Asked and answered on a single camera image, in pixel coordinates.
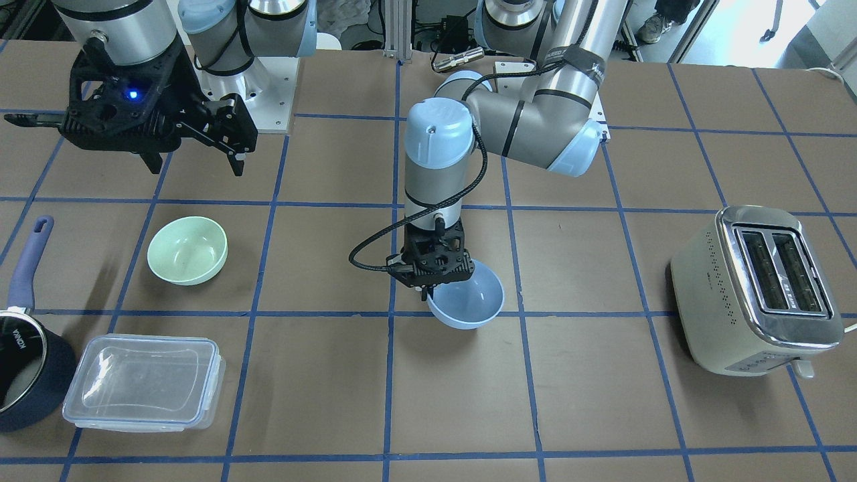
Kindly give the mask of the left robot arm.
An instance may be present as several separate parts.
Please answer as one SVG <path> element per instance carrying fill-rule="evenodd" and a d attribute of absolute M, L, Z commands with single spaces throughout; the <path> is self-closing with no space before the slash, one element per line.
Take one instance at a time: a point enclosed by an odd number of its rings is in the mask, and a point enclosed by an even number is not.
<path fill-rule="evenodd" d="M 602 141 L 591 118 L 625 1 L 481 1 L 479 45 L 533 61 L 518 94 L 490 76 L 450 74 L 411 107 L 405 129 L 403 247 L 384 270 L 404 286 L 431 291 L 471 278 L 461 220 L 469 157 L 488 153 L 570 177 L 591 165 Z"/>

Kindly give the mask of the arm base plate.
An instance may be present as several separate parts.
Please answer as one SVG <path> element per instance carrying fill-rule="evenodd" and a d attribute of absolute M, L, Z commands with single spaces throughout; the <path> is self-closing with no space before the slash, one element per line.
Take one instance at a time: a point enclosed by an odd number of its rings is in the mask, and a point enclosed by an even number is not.
<path fill-rule="evenodd" d="M 575 96 L 575 100 L 586 100 L 590 104 L 588 118 L 599 123 L 603 143 L 608 143 L 611 133 L 608 127 L 603 102 L 598 94 L 598 88 L 592 80 L 581 73 L 560 71 L 557 77 L 544 80 L 541 77 L 527 78 L 498 78 L 495 80 L 499 94 L 510 98 L 522 98 L 531 101 L 536 91 L 546 89 L 555 92 L 567 92 Z"/>
<path fill-rule="evenodd" d="M 212 100 L 230 92 L 244 98 L 245 107 L 257 131 L 265 134 L 287 134 L 297 90 L 299 58 L 255 58 L 244 72 L 233 76 L 215 76 L 199 71 L 202 90 Z"/>

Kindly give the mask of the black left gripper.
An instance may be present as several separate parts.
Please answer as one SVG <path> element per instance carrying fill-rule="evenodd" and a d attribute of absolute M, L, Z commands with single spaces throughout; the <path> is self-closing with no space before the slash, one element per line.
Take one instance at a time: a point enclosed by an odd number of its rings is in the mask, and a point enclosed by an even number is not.
<path fill-rule="evenodd" d="M 442 231 L 407 224 L 403 247 L 398 255 L 386 259 L 386 266 L 404 286 L 420 287 L 423 302 L 431 297 L 432 287 L 469 280 L 475 271 L 475 262 L 465 249 L 462 220 Z"/>

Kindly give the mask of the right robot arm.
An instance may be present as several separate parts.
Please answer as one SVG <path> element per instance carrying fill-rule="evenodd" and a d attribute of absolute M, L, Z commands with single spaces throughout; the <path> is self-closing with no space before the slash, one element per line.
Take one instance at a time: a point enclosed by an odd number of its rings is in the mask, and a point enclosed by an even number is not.
<path fill-rule="evenodd" d="M 244 173 L 261 131 L 277 129 L 282 80 L 263 58 L 309 57 L 315 1 L 55 1 L 80 51 L 62 114 L 9 113 L 8 123 L 53 128 L 79 149 L 138 155 L 160 174 L 186 138 Z"/>

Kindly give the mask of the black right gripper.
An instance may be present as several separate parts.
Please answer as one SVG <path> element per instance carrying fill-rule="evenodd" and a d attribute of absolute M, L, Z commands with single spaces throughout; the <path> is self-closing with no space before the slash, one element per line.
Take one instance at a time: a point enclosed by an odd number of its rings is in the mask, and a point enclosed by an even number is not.
<path fill-rule="evenodd" d="M 162 153 L 192 137 L 223 152 L 233 174 L 241 177 L 259 135 L 244 98 L 203 97 L 179 36 L 153 59 L 118 65 L 109 58 L 105 36 L 94 34 L 74 60 L 64 114 L 8 113 L 4 118 L 19 127 L 55 128 L 80 149 L 134 153 L 153 175 L 163 169 Z"/>

